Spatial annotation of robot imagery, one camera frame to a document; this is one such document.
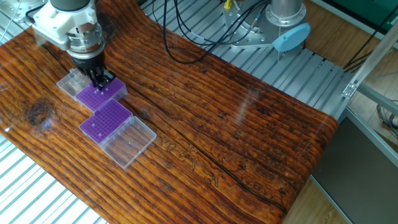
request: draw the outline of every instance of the wire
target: wire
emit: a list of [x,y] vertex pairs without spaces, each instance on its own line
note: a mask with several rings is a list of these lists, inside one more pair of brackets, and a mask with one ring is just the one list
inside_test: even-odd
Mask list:
[[[155,15],[155,1],[156,0],[152,0],[152,15],[154,15],[155,21],[156,21],[157,25],[159,26],[160,32],[163,33],[162,26],[159,24],[159,21],[157,20],[157,17]],[[199,52],[202,52],[202,51],[206,50],[207,47],[205,47],[205,48],[203,48],[201,50],[198,50],[198,51],[192,51],[192,50],[189,50],[189,49],[186,49],[186,48],[183,48],[183,47],[169,47],[169,48],[171,48],[171,49],[182,49],[182,50],[187,50],[187,51],[190,51],[190,52],[193,52],[193,53],[199,53]]]
[[355,62],[357,62],[358,60],[361,60],[362,58],[367,57],[368,55],[370,55],[372,52],[367,53],[366,55],[354,60],[359,53],[361,53],[361,51],[365,48],[365,46],[367,46],[368,43],[370,43],[371,39],[377,34],[377,32],[379,32],[381,30],[381,28],[383,27],[383,25],[388,21],[388,19],[396,12],[396,10],[398,10],[398,5],[390,12],[390,14],[388,14],[388,16],[380,23],[380,25],[374,30],[373,34],[369,37],[369,39],[365,42],[365,44],[362,45],[362,47],[355,53],[355,55],[349,60],[349,62],[344,66],[343,69],[348,68],[350,65],[354,64]]
[[379,115],[379,119],[381,123],[384,123],[387,125],[389,128],[391,128],[391,131],[395,134],[396,138],[398,138],[398,126],[394,124],[394,119],[397,118],[397,115],[391,114],[389,118],[387,118],[386,115],[386,109],[381,107],[380,105],[376,106],[377,109],[377,114]]
[[[223,41],[225,41],[228,37],[230,37],[230,39],[232,38],[232,35],[234,34],[234,32],[241,26],[241,24],[244,22],[245,18],[247,18],[247,16],[250,14],[250,12],[252,12],[252,10],[257,7],[260,4],[264,4],[267,3],[268,4],[269,0],[266,1],[261,1],[261,2],[257,2],[255,3],[253,6],[249,7],[246,11],[244,11],[233,23],[232,25],[230,25],[230,27],[227,29],[227,31],[220,37],[220,39],[215,43],[215,44],[211,44],[211,47],[209,50],[206,51],[206,53],[204,53],[200,58],[189,61],[189,62],[184,62],[181,60],[176,59],[170,52],[169,50],[169,46],[167,45],[167,33],[166,33],[166,14],[167,14],[167,1],[165,1],[164,3],[164,14],[163,14],[163,30],[162,30],[162,35],[163,35],[163,41],[164,41],[164,45],[165,45],[165,49],[166,52],[168,53],[168,55],[176,62],[178,63],[182,63],[182,64],[189,64],[189,63],[195,63],[198,62],[200,60],[202,60],[203,58],[205,58],[218,44],[223,43]],[[236,26],[235,30],[232,31],[232,33],[229,34],[229,31],[235,26],[235,24],[238,23],[238,25]]]
[[22,2],[22,0],[19,1],[18,7],[15,9],[14,15],[12,16],[10,22],[9,22],[8,25],[6,26],[6,29],[4,30],[4,33],[2,34],[2,36],[1,36],[1,38],[0,38],[0,45],[1,45],[2,39],[4,38],[4,36],[5,36],[6,33],[7,33],[8,28],[9,28],[10,25],[12,24],[12,22],[13,22],[13,20],[14,20],[14,18],[15,18],[15,15],[18,13],[19,6],[21,6],[21,2]]
[[[238,43],[239,41],[243,40],[244,38],[246,38],[246,37],[249,35],[249,33],[250,33],[250,31],[252,30],[252,28],[254,27],[254,26],[251,26],[251,28],[246,32],[246,34],[245,34],[243,37],[241,37],[241,38],[238,39],[238,40],[235,40],[234,42],[230,42],[230,40],[232,39],[232,35],[233,35],[233,34],[235,33],[235,31],[239,28],[239,26],[234,30],[234,32],[230,33],[230,34],[232,34],[232,35],[231,35],[231,38],[229,38],[229,40],[228,40],[227,42],[216,42],[216,41],[212,41],[212,40],[206,39],[206,38],[201,37],[201,36],[197,35],[196,33],[192,32],[192,30],[191,30],[190,28],[188,28],[188,26],[184,23],[184,21],[183,21],[182,18],[181,18],[180,11],[179,11],[179,9],[178,9],[178,2],[177,2],[177,0],[174,0],[174,5],[175,5],[175,11],[176,11],[176,15],[177,15],[178,27],[180,28],[182,34],[185,36],[185,38],[187,38],[188,40],[190,40],[191,42],[193,42],[194,44],[197,44],[197,45],[206,46],[206,45],[212,45],[212,44],[218,44],[218,45],[235,44],[235,43]],[[250,15],[250,13],[252,13],[253,10],[255,10],[256,7],[252,8],[252,9],[245,15],[245,17],[244,17],[243,20],[245,20],[245,19],[247,18],[247,16]],[[260,12],[259,12],[259,14],[257,15],[256,19],[254,20],[253,24],[261,17],[261,14],[262,14],[262,12],[264,11],[265,8],[266,8],[266,6],[264,6],[264,7],[260,10]],[[202,44],[202,43],[195,42],[194,40],[192,40],[191,38],[189,38],[189,36],[184,32],[184,30],[183,30],[182,27],[181,27],[181,24],[182,24],[182,25],[186,28],[186,30],[188,30],[192,35],[194,35],[195,37],[197,37],[197,38],[199,38],[199,39],[201,39],[201,40],[204,40],[205,42],[210,42],[211,44]]]
[[37,11],[37,10],[43,8],[44,5],[45,5],[45,4],[43,4],[43,5],[41,5],[41,6],[38,6],[38,7],[34,8],[34,9],[31,9],[31,10],[29,10],[29,11],[27,11],[27,12],[25,13],[25,16],[26,16],[26,18],[29,20],[29,22],[35,23],[35,19],[33,19],[33,17],[30,16],[30,13],[35,12],[35,11]]

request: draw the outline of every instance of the purple tip rack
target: purple tip rack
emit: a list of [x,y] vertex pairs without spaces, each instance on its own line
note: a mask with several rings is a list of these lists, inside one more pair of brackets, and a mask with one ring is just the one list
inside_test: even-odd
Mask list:
[[126,169],[156,138],[156,133],[117,101],[127,95],[126,85],[115,78],[102,91],[89,84],[77,69],[57,85],[94,114],[80,129]]
[[132,118],[132,113],[117,101],[111,100],[81,124],[80,129],[101,146],[129,118]]
[[96,111],[110,99],[118,101],[125,95],[127,95],[126,85],[118,78],[115,78],[101,91],[90,83],[88,87],[76,95],[76,99],[91,111]]

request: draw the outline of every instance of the wood grain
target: wood grain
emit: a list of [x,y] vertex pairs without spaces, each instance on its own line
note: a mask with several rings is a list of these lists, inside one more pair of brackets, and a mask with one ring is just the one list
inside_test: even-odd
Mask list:
[[[337,122],[209,55],[174,62],[135,1],[100,1],[122,104],[158,138],[123,171],[78,126],[90,112],[56,82],[70,57],[31,29],[0,48],[0,129],[111,223],[280,223]],[[169,32],[180,60],[200,48]]]

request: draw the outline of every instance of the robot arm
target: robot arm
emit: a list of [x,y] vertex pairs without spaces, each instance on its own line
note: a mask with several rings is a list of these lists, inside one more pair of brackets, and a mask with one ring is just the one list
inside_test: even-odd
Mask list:
[[72,63],[101,90],[115,76],[104,64],[105,41],[94,0],[50,0],[34,15],[37,34],[72,56]]

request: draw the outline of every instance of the blue cap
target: blue cap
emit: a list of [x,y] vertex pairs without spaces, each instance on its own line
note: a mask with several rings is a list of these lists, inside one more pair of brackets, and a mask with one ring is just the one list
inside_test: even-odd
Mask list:
[[279,52],[292,50],[293,48],[301,44],[301,42],[303,42],[308,37],[310,32],[310,24],[306,22],[282,34],[280,37],[273,41],[272,46],[274,46],[274,48]]

